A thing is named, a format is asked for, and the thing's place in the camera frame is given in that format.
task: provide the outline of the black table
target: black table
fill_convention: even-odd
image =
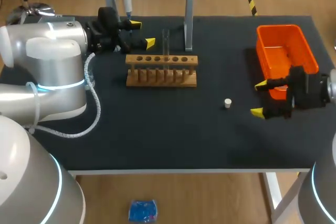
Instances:
[[[89,17],[78,17],[85,22]],[[156,37],[156,47],[134,54],[161,54],[162,29],[170,28],[170,54],[184,52],[183,18],[135,17],[142,35]],[[93,62],[102,103],[98,126],[88,135],[66,139],[37,131],[35,138],[68,170],[250,170],[307,169],[336,131],[336,109],[294,112],[290,120],[262,120],[254,85],[263,80],[255,52],[256,28],[297,24],[303,30],[320,71],[333,64],[310,17],[195,17],[192,55],[198,55],[197,88],[128,88],[125,55],[105,53]],[[5,68],[1,83],[25,84],[32,77]],[[96,107],[77,118],[41,123],[66,133],[86,129]],[[232,107],[223,110],[225,98]]]

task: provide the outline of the small white cap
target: small white cap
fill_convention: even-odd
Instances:
[[[227,108],[227,109],[230,108],[231,103],[232,103],[231,99],[226,98],[226,99],[224,100],[224,106],[225,106],[225,108]]]

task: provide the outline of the tan floor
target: tan floor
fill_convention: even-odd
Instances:
[[[57,13],[96,15],[104,0],[30,0],[45,2]],[[118,0],[120,10],[122,3]],[[140,16],[183,15],[184,0],[133,0],[133,14]],[[323,42],[336,63],[334,0],[255,0],[259,15],[312,15]],[[0,25],[19,5],[3,0]],[[195,15],[251,15],[247,0],[195,0]],[[277,174],[285,194],[294,173]],[[258,174],[123,175],[80,177],[87,200],[87,221],[126,223],[132,199],[156,199],[159,223],[247,223],[266,224],[269,212]],[[288,224],[297,224],[294,215]]]

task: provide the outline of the caution tape on floor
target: caution tape on floor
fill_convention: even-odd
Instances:
[[[252,16],[258,16],[258,12],[256,8],[256,4],[254,3],[254,0],[248,0],[248,4],[250,6]]]

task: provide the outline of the orange plastic box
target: orange plastic box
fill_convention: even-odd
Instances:
[[[291,66],[303,66],[317,73],[319,66],[302,30],[297,25],[271,25],[257,28],[257,53],[265,79],[286,77]],[[270,90],[273,99],[286,99],[287,86]]]

